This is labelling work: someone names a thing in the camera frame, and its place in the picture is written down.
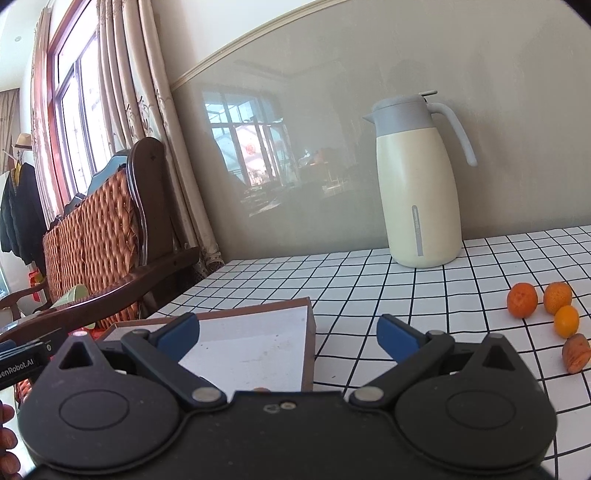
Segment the black jacket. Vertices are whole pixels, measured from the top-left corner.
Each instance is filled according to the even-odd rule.
[[[24,163],[18,186],[14,170],[7,178],[0,204],[0,245],[3,252],[14,252],[25,265],[32,261],[46,274],[43,235],[47,232],[35,167]]]

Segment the wooden chair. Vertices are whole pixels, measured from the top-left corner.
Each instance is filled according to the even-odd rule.
[[[73,331],[96,322],[97,330],[104,330],[114,322],[144,318],[202,279],[192,267],[202,258],[200,249],[173,248],[164,162],[162,143],[140,140],[126,168],[47,232],[46,280],[0,300],[0,309],[18,312],[19,298],[44,290],[45,311],[19,320],[0,342],[21,345],[58,327]],[[84,284],[90,296],[51,308],[76,284]]]

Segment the wall molding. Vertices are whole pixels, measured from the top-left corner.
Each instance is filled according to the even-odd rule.
[[[315,2],[302,5],[301,7],[296,8],[295,10],[287,12],[286,14],[283,14],[280,17],[276,17],[273,20],[270,20],[267,23],[264,23],[261,26],[255,28],[254,30],[250,30],[250,32],[245,33],[241,37],[238,37],[236,40],[233,40],[229,44],[215,51],[214,53],[212,53],[211,55],[197,63],[197,65],[195,65],[192,69],[183,73],[178,79],[176,79],[173,83],[170,84],[170,90],[172,92],[175,91],[181,85],[187,83],[189,80],[201,73],[206,68],[210,67],[211,65],[226,57],[227,55],[230,55],[230,53],[233,53],[234,51],[238,50],[244,45],[247,45],[251,41],[260,38],[263,35],[266,35],[269,32],[276,30],[277,28],[281,28],[289,23],[292,23],[295,20],[299,20],[300,18],[304,18],[310,14],[319,12],[320,10],[324,10],[325,8],[332,7],[337,4],[344,3],[346,1],[348,0],[316,0]]]

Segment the table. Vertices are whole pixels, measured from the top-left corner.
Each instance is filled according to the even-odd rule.
[[[558,431],[543,465],[562,480],[591,473],[591,364],[568,375],[564,340],[542,305],[527,320],[506,310],[518,282],[543,288],[567,281],[581,315],[579,332],[591,339],[591,226],[464,241],[444,267],[413,269],[392,260],[388,249],[300,257],[231,261],[164,306],[154,317],[208,312],[310,297],[316,318],[315,390],[356,388],[395,365],[379,347],[382,313],[422,332],[445,330],[457,340],[479,342],[503,333],[520,353],[558,412]]]

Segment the gray label stripe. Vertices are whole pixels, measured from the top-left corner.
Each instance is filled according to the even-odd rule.
[[[423,257],[423,237],[421,236],[421,220],[418,218],[418,208],[413,205],[414,237],[417,240],[417,255]]]

